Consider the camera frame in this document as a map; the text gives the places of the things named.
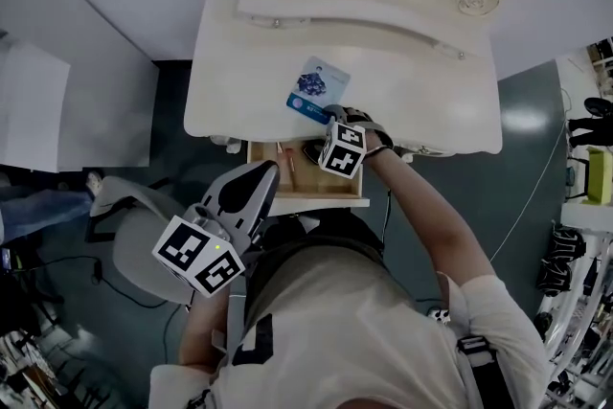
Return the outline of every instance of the open drawer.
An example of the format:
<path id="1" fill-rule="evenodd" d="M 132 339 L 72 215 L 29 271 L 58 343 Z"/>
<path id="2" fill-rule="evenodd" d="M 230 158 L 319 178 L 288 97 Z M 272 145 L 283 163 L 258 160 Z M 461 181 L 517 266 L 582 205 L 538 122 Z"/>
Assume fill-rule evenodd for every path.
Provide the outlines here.
<path id="1" fill-rule="evenodd" d="M 325 172 L 303 154 L 303 143 L 281 143 L 283 150 L 291 149 L 295 170 L 293 183 L 286 154 L 278 152 L 276 143 L 249 142 L 247 146 L 247 162 L 274 160 L 279 164 L 281 180 L 270 209 L 271 216 L 370 205 L 370 199 L 362 197 L 361 167 L 353 179 Z"/>

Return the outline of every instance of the gray chair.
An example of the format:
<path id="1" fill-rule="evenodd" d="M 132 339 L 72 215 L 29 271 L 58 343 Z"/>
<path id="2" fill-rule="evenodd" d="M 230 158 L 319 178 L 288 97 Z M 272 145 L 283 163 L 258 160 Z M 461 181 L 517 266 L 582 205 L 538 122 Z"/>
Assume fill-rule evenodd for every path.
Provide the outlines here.
<path id="1" fill-rule="evenodd" d="M 123 217 L 117 232 L 96 234 L 93 228 L 103 218 L 135 203 Z M 133 284 L 169 302 L 188 305 L 193 289 L 169 272 L 151 254 L 153 246 L 173 216 L 185 208 L 170 196 L 121 177 L 108 176 L 90 211 L 88 241 L 114 239 L 113 262 Z"/>

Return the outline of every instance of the gray floor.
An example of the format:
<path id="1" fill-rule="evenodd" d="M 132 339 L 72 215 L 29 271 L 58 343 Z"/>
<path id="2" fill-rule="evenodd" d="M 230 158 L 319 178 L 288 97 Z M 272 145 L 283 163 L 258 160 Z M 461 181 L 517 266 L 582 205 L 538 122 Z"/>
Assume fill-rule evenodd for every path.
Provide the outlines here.
<path id="1" fill-rule="evenodd" d="M 205 139 L 192 138 L 183 131 L 189 76 L 187 69 L 162 72 L 150 168 L 111 170 L 142 183 L 169 176 L 174 182 L 169 191 L 185 204 L 199 199 L 217 175 L 244 162 L 243 155 L 230 156 L 224 148 L 215 147 Z M 491 255 L 516 221 L 554 151 L 532 202 L 493 262 L 511 294 L 532 316 L 541 298 L 534 288 L 539 260 L 547 247 L 551 220 L 559 217 L 564 196 L 565 139 L 560 138 L 555 146 L 563 123 L 556 65 L 548 63 L 503 80 L 499 87 L 506 122 L 500 154 L 418 158 L 414 167 L 465 216 Z M 530 125 L 522 125 L 522 121 L 536 121 L 537 125 L 531 129 Z M 369 172 L 365 177 L 365 194 L 372 200 L 372 206 L 358 214 L 379 232 L 386 190 Z M 82 241 L 84 228 L 82 219 L 45 231 L 43 259 L 76 254 L 100 256 L 104 276 L 113 284 L 144 303 L 156 303 L 155 298 L 132 286 L 114 269 L 109 258 L 110 244 Z M 385 260 L 392 274 L 415 298 L 439 296 L 429 260 L 395 202 L 386 235 Z M 67 374 L 87 367 L 88 383 L 112 387 L 113 400 L 121 394 L 127 406 L 145 404 L 149 371 L 164 360 L 162 333 L 174 306 L 142 309 L 103 284 L 93 285 L 92 262 L 88 260 L 59 263 L 50 266 L 48 273 L 53 289 L 66 300 L 59 311 L 61 325 L 68 334 L 78 338 L 54 349 L 52 361 L 58 365 L 68 359 L 64 369 Z M 171 360 L 184 320 L 185 312 L 181 309 L 170 324 Z M 59 341 L 56 334 L 49 337 L 49 344 Z M 86 362 L 68 357 L 67 352 Z"/>

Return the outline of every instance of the glove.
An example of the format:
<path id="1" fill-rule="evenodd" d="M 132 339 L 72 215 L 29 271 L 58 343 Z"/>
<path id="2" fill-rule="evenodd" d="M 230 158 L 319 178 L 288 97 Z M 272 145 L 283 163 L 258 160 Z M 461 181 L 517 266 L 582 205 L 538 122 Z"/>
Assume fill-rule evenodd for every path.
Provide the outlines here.
<path id="1" fill-rule="evenodd" d="M 394 142 L 385 128 L 375 123 L 368 113 L 352 107 L 343 107 L 340 104 L 331 104 L 324 108 L 324 114 L 330 116 L 329 127 L 334 122 L 338 122 L 347 126 L 362 126 L 365 130 L 376 133 L 381 145 L 366 152 L 366 158 L 377 155 L 385 148 L 394 149 Z"/>

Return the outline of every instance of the white t-shirt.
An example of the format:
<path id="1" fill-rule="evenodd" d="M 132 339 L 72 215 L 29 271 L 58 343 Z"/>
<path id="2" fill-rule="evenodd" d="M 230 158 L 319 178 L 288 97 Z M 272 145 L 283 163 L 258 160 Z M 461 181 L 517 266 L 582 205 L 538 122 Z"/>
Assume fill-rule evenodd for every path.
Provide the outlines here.
<path id="1" fill-rule="evenodd" d="M 532 322 L 494 276 L 461 288 L 471 333 L 503 351 L 522 407 L 536 408 L 546 356 Z M 177 366 L 151 373 L 151 409 L 183 409 L 204 394 L 224 409 L 335 409 L 368 398 L 396 408 L 467 408 L 452 330 L 416 312 L 390 274 L 340 247 L 289 259 L 258 299 L 258 323 L 212 377 Z"/>

